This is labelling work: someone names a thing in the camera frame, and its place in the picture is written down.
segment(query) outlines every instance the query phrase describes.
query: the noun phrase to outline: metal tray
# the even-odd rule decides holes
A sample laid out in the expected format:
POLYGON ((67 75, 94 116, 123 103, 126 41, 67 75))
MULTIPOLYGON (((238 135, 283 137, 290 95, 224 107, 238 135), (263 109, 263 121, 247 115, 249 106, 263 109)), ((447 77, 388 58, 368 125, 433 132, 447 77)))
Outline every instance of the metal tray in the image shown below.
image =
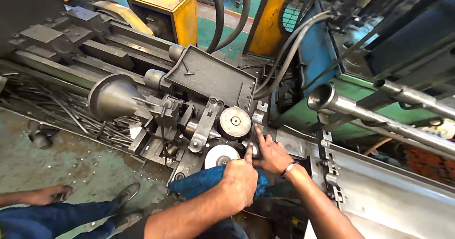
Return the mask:
POLYGON ((177 64, 165 75, 165 81, 209 98, 216 96, 226 106, 249 112, 257 78, 190 45, 177 64), (185 64, 194 75, 185 75, 185 64))

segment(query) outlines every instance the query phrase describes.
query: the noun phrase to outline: foot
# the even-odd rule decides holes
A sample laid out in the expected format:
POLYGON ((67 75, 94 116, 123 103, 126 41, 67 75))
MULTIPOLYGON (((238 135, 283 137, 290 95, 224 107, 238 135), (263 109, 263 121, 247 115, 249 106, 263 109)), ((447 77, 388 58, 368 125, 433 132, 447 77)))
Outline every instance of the foot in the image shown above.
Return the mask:
POLYGON ((112 200, 112 202, 118 204, 118 208, 123 207, 128 200, 133 198, 137 192, 139 192, 139 189, 141 188, 141 185, 139 183, 133 183, 126 188, 124 188, 118 195, 112 200))
POLYGON ((116 222, 114 234, 121 233, 125 231, 128 227, 134 225, 140 219, 142 219, 142 213, 130 213, 124 215, 118 215, 111 217, 116 222))

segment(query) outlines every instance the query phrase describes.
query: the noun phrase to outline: t-handle key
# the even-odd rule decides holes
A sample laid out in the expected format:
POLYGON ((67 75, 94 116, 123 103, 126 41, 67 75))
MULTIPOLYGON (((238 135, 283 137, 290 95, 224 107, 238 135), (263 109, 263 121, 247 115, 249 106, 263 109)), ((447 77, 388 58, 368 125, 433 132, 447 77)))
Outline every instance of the t-handle key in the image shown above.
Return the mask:
POLYGON ((187 70, 187 72, 186 72, 184 75, 185 75, 185 76, 194 75, 194 73, 193 73, 193 72, 191 72, 191 71, 188 69, 188 66, 187 66, 187 64, 185 63, 185 61, 184 61, 184 60, 182 60, 182 62, 183 62, 183 66, 184 66, 184 67, 185 67, 185 69, 187 70))

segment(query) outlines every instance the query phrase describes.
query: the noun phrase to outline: hand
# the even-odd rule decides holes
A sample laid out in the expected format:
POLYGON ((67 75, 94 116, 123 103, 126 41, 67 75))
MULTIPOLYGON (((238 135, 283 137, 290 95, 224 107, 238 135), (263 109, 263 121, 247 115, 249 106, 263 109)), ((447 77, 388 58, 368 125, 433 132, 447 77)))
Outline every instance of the hand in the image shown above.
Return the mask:
POLYGON ((254 125, 254 129, 256 130, 259 148, 264 159, 253 160, 253 165, 269 172, 282 173, 294 160, 286 152, 281 142, 275 143, 270 135, 267 135, 264 139, 262 131, 257 124, 254 125))
POLYGON ((22 192, 21 203, 29 205, 47 205, 49 203, 67 200, 72 192, 73 188, 65 185, 25 191, 22 192))
POLYGON ((253 203, 254 192, 258 184, 258 172, 252 165, 253 144, 247 148, 245 159, 232 160, 227 163, 220 184, 227 194, 228 205, 233 214, 253 203))

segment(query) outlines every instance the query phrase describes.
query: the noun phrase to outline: blue trousers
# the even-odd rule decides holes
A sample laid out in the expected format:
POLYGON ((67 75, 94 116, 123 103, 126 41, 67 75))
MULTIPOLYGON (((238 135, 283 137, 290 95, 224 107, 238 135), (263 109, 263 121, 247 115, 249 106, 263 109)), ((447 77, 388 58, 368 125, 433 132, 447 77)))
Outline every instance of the blue trousers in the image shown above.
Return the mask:
MULTIPOLYGON (((91 223, 116 213, 118 206, 101 203, 51 203, 45 206, 11 207, 0 211, 3 238, 53 239, 80 225, 91 223)), ((108 219, 96 229, 75 238, 105 239, 115 230, 115 221, 108 219)))

